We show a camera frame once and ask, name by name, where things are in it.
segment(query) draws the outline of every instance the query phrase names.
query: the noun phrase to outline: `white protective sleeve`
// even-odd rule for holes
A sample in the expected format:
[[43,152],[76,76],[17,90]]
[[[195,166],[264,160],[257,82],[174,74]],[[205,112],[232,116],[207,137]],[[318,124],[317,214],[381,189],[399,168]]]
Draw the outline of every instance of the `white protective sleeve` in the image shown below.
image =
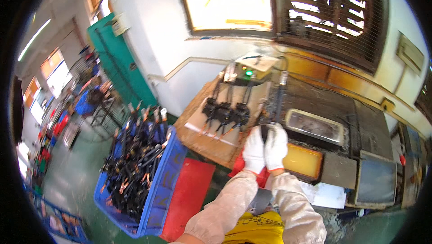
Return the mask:
[[324,243],[327,230],[323,219],[312,208],[295,176],[283,173],[274,177],[272,193],[285,223],[285,244]]
[[241,171],[230,179],[216,199],[186,224],[184,233],[205,244],[220,244],[232,230],[258,191],[256,175]]

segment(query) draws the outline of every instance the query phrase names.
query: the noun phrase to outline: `blue bin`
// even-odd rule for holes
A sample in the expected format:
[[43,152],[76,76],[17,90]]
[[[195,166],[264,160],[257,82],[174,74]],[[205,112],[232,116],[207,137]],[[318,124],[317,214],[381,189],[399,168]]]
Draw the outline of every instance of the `blue bin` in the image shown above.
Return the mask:
[[[121,148],[120,143],[117,143],[115,156],[121,154]],[[172,127],[169,143],[156,170],[139,224],[128,215],[118,213],[115,207],[106,205],[106,199],[109,197],[107,189],[104,189],[100,193],[107,178],[105,172],[100,174],[98,183],[96,184],[93,195],[94,203],[128,236],[132,238],[139,238],[144,235],[159,236],[162,233],[166,214],[168,213],[169,204],[186,153],[187,148],[181,144],[177,138],[176,129]]]

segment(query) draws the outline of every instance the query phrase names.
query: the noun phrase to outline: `glove hand holding cable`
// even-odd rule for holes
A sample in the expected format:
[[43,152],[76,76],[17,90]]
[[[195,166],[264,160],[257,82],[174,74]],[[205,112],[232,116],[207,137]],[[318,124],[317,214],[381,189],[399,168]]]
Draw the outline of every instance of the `glove hand holding cable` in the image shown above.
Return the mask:
[[252,128],[243,149],[243,159],[245,160],[243,170],[249,170],[255,174],[261,173],[264,168],[264,142],[261,137],[261,127]]
[[288,136],[279,123],[268,124],[267,140],[264,146],[264,159],[269,171],[284,169],[282,159],[288,153]]

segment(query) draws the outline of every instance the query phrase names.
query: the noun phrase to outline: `ceiling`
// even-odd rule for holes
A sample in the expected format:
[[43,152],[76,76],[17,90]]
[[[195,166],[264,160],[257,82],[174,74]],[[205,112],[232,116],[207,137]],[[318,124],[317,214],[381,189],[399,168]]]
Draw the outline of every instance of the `ceiling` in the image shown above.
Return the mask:
[[34,16],[29,18],[31,23],[21,43],[20,51],[48,19],[51,21],[31,43],[22,60],[17,62],[16,74],[22,74],[39,52],[50,53],[48,52],[50,49],[44,47],[45,43],[77,14],[78,9],[84,7],[78,5],[80,2],[84,3],[84,0],[42,0]]

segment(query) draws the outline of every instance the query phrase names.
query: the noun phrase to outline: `yellow container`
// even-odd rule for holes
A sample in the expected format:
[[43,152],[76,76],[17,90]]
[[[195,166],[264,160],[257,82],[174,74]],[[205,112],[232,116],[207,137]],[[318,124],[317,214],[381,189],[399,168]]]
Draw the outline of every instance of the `yellow container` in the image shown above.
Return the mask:
[[317,180],[321,171],[323,154],[294,144],[288,145],[288,154],[282,160],[285,169]]

